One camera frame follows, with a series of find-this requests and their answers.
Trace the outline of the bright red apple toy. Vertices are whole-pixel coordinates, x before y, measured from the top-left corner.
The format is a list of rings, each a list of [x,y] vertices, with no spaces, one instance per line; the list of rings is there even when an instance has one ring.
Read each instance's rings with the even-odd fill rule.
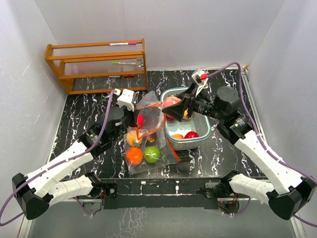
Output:
[[[142,114],[138,114],[138,116],[137,116],[137,126],[138,127],[142,127],[143,126],[143,124],[144,124],[144,117],[143,117],[143,115]]]

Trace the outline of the small orange peach toy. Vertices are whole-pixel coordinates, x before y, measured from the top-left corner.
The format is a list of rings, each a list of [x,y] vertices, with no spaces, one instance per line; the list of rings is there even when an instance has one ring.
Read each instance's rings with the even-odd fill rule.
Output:
[[[184,136],[181,134],[174,134],[172,137],[179,140],[184,138]]]

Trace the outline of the light blue plastic basket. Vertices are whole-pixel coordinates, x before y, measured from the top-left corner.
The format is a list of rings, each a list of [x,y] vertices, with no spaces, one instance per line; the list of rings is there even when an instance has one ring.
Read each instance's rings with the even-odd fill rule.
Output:
[[[193,112],[189,120],[183,119],[182,122],[167,120],[165,129],[166,135],[175,151],[195,149],[211,135],[211,126],[208,117],[196,112]],[[180,140],[172,137],[174,134],[185,136],[189,131],[197,132],[199,137],[192,139],[183,138]]]

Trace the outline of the yellow lemon toy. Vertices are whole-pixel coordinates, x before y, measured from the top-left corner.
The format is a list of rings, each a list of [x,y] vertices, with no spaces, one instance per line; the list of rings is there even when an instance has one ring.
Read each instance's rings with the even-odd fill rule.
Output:
[[[130,146],[140,147],[142,144],[142,138],[138,138],[136,131],[130,131],[126,135],[126,141]]]

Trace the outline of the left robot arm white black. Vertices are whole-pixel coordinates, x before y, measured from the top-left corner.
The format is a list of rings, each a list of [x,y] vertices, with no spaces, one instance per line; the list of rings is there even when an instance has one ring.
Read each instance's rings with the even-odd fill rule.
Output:
[[[63,181],[78,167],[112,148],[113,143],[135,126],[138,111],[126,106],[111,107],[92,124],[63,153],[40,169],[12,178],[12,187],[17,193],[15,199],[28,220],[44,214],[51,206],[76,196],[96,198],[102,193],[102,183],[93,173]]]

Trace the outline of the clear zip bag orange zipper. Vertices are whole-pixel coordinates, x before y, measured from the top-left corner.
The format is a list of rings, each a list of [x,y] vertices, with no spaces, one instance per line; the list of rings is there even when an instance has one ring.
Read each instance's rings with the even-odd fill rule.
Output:
[[[130,175],[180,162],[165,126],[154,130],[129,127],[124,135],[124,157]]]

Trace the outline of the green apple toy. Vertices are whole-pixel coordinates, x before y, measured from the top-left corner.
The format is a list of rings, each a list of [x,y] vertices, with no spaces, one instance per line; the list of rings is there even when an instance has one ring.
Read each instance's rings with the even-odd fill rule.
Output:
[[[144,159],[147,163],[156,163],[160,159],[160,150],[155,146],[149,146],[144,150]]]

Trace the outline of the orange persimmon toy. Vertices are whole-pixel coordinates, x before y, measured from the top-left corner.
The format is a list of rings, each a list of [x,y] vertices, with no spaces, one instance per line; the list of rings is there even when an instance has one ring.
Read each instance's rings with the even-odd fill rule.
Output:
[[[126,160],[130,165],[138,165],[143,160],[143,151],[138,147],[131,147],[126,152]]]

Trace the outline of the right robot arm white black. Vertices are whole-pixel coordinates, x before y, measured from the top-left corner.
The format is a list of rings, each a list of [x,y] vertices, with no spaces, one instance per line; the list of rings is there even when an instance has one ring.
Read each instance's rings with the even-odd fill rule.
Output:
[[[206,92],[198,91],[192,84],[176,98],[175,103],[163,108],[163,113],[178,122],[184,115],[191,116],[192,113],[218,120],[220,134],[246,154],[268,178],[265,182],[231,171],[216,186],[225,196],[237,193],[255,198],[284,220],[292,218],[310,201],[316,182],[312,177],[287,167],[264,146],[249,119],[239,112],[241,100],[234,88],[220,87],[211,101]]]

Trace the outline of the pink peach toy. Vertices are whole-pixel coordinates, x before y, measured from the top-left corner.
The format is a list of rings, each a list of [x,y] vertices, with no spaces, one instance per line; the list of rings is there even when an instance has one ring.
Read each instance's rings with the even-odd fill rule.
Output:
[[[163,108],[167,108],[169,106],[173,106],[175,104],[178,104],[181,102],[181,99],[175,97],[175,96],[168,96],[164,101],[163,101]]]

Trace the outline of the yellow orange peach toy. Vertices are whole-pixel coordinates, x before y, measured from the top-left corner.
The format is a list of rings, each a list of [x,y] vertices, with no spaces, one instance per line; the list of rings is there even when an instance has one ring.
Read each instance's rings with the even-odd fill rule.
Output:
[[[190,116],[188,116],[188,109],[186,109],[185,111],[184,111],[184,114],[183,114],[183,119],[184,120],[189,120],[191,117]]]

